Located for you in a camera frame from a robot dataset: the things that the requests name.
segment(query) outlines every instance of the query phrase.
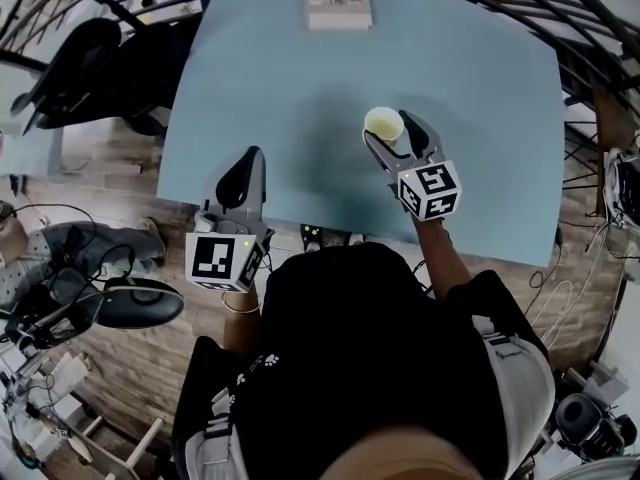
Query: light blue table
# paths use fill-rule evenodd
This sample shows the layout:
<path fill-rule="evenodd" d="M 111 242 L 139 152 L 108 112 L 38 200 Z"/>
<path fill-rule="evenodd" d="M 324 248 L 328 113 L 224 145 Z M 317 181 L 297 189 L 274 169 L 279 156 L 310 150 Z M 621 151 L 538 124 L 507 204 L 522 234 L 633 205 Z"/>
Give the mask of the light blue table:
<path fill-rule="evenodd" d="M 266 217 L 415 241 L 361 140 L 378 105 L 430 122 L 462 183 L 446 220 L 463 253 L 546 265 L 560 207 L 563 104 L 555 52 L 463 0 L 371 0 L 367 32 L 309 32 L 304 0 L 212 0 L 174 105 L 158 196 L 255 144 Z"/>

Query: gray pants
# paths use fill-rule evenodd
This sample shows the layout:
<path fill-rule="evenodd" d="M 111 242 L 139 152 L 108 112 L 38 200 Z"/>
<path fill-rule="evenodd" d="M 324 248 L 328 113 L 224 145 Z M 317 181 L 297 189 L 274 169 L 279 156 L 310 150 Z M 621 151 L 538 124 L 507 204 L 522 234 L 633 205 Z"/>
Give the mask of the gray pants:
<path fill-rule="evenodd" d="M 87 243 L 94 235 L 94 228 L 90 222 L 56 224 L 42 231 L 53 258 L 62 254 L 69 231 L 73 226 L 82 232 L 81 244 Z M 105 224 L 96 224 L 95 238 L 76 257 L 75 264 L 81 268 L 82 273 L 72 268 L 65 268 L 47 281 L 55 299 L 64 305 L 72 303 L 80 291 L 82 291 L 80 297 L 96 293 L 96 288 L 88 284 L 87 278 L 99 274 L 101 260 L 103 265 L 122 262 L 125 265 L 124 269 L 127 269 L 131 252 L 129 247 L 118 247 L 108 252 L 117 245 L 125 244 L 133 248 L 135 259 L 139 261 L 159 258 L 166 251 L 162 240 L 147 231 L 130 228 L 114 229 Z M 82 307 L 89 312 L 94 312 L 98 307 L 99 299 L 100 297 L 89 299 L 82 304 Z"/>

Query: metal railing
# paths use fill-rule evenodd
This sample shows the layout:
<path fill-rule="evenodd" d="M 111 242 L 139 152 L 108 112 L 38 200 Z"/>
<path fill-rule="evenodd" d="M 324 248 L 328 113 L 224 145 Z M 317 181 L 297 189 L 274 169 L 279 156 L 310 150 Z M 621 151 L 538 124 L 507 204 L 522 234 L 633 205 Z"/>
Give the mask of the metal railing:
<path fill-rule="evenodd" d="M 0 53 L 21 53 L 34 40 L 40 42 L 50 27 L 59 27 L 64 16 L 84 0 L 72 0 L 62 5 L 58 0 L 48 17 L 41 23 L 42 12 L 52 0 L 37 0 L 22 17 L 14 23 L 14 17 L 23 0 L 17 0 L 14 8 L 0 29 Z M 194 0 L 167 0 L 134 12 L 128 11 L 123 3 L 129 0 L 94 0 L 107 5 L 118 21 L 132 27 L 129 33 L 135 33 L 145 26 L 138 16 L 171 6 L 185 4 Z M 627 91 L 635 90 L 640 85 L 638 77 L 633 77 L 624 68 L 622 62 L 607 50 L 594 34 L 618 41 L 624 51 L 640 63 L 640 45 L 638 35 L 640 27 L 617 18 L 599 0 L 468 0 L 481 5 L 492 12 L 503 14 L 529 29 L 540 40 L 549 44 L 558 52 L 559 69 L 563 81 L 563 89 L 570 97 L 567 104 L 584 102 L 589 105 L 592 83 L 597 82 L 616 95 L 620 103 L 640 118 L 640 109 L 632 104 Z M 176 16 L 160 20 L 173 23 L 184 19 Z M 536 19 L 560 22 L 580 35 L 588 45 L 576 43 L 557 37 Z M 15 55 L 12 63 L 18 65 Z M 26 64 L 33 68 L 32 60 Z"/>

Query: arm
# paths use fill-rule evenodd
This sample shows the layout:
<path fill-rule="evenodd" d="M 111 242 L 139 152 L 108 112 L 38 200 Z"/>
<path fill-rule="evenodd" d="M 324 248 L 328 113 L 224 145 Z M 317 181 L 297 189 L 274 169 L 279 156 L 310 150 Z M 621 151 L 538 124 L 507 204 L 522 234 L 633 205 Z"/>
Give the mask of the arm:
<path fill-rule="evenodd" d="M 256 285 L 248 293 L 226 292 L 224 300 L 233 311 L 228 311 L 225 318 L 222 346 L 236 354 L 249 355 L 260 325 L 260 311 L 253 311 L 258 307 Z"/>
<path fill-rule="evenodd" d="M 413 223 L 436 298 L 444 301 L 451 288 L 468 283 L 471 276 L 453 248 L 440 220 L 419 222 L 414 219 Z"/>

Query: person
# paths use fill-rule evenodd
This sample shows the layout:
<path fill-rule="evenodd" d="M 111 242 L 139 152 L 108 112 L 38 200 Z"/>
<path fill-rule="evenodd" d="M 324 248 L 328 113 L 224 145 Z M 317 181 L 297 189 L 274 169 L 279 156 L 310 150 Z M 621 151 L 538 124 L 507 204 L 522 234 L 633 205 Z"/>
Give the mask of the person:
<path fill-rule="evenodd" d="M 0 316 L 10 316 L 16 303 L 41 283 L 65 305 L 80 292 L 97 291 L 88 280 L 102 267 L 126 271 L 137 260 L 143 269 L 152 268 L 151 260 L 164 256 L 166 247 L 152 219 L 141 219 L 140 227 L 65 222 L 27 235 L 13 206 L 0 202 Z M 90 310 L 96 304 L 85 306 Z"/>
<path fill-rule="evenodd" d="M 469 274 L 440 220 L 414 221 L 435 300 L 388 247 L 289 258 L 225 292 L 178 404 L 183 479 L 508 478 L 548 419 L 548 354 L 495 272 Z"/>

